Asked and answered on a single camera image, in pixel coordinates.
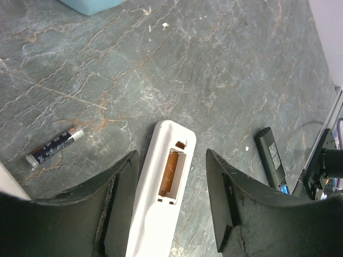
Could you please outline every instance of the battery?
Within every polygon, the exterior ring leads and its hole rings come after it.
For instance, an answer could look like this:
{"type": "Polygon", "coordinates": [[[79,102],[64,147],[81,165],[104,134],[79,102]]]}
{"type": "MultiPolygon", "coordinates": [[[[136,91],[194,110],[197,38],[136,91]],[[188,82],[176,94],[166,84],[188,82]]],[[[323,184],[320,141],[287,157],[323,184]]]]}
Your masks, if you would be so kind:
{"type": "Polygon", "coordinates": [[[26,160],[31,164],[33,168],[45,162],[56,155],[63,148],[72,144],[84,135],[84,131],[79,126],[74,126],[64,131],[60,135],[47,142],[44,146],[37,148],[35,151],[26,155],[26,160]]]}

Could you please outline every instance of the battery label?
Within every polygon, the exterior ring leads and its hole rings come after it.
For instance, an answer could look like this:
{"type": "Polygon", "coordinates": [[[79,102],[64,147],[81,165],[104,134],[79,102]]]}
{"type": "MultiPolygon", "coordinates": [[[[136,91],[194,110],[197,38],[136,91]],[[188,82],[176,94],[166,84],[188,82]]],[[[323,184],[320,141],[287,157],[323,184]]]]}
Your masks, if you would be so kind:
{"type": "Polygon", "coordinates": [[[274,167],[277,170],[278,167],[281,165],[281,161],[280,161],[280,157],[279,157],[275,142],[269,146],[269,152],[270,152],[270,155],[272,156],[274,167]]]}
{"type": "Polygon", "coordinates": [[[65,131],[47,142],[44,146],[32,152],[31,155],[35,158],[38,164],[42,164],[73,142],[74,139],[71,137],[71,134],[68,131],[65,131]]]}

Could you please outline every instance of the blue object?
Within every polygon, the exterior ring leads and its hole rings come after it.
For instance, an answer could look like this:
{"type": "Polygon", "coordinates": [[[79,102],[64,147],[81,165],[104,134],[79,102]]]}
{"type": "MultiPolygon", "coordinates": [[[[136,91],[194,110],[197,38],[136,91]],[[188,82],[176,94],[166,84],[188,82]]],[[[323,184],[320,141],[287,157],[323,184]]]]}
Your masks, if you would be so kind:
{"type": "Polygon", "coordinates": [[[281,189],[282,193],[289,194],[289,190],[288,190],[287,185],[281,186],[280,189],[281,189]]]}
{"type": "Polygon", "coordinates": [[[60,0],[62,3],[84,15],[93,15],[97,12],[113,8],[125,0],[60,0]]]}

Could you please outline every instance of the marble countertop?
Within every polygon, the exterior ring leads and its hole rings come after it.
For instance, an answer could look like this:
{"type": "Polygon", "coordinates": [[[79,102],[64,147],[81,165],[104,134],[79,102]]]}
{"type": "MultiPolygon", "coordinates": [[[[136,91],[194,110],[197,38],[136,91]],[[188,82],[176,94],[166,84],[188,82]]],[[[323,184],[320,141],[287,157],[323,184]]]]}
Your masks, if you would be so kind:
{"type": "Polygon", "coordinates": [[[126,1],[91,17],[53,0],[0,1],[0,161],[33,198],[137,149],[155,124],[197,146],[170,256],[216,252],[205,173],[214,149],[267,183],[253,141],[271,126],[292,190],[335,96],[307,1],[126,1]],[[86,136],[32,170],[71,124],[86,136]]]}

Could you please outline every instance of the battery inside compartment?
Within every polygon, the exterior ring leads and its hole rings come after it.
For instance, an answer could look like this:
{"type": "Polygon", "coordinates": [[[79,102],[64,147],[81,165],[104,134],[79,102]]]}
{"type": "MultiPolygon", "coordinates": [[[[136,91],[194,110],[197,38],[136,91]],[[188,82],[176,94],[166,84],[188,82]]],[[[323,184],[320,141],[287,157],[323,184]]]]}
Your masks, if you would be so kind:
{"type": "MultiPolygon", "coordinates": [[[[178,142],[175,146],[180,149],[185,147],[181,142],[178,142]]],[[[175,204],[186,156],[184,152],[176,149],[170,150],[159,189],[158,201],[168,200],[169,204],[175,204]]]]}

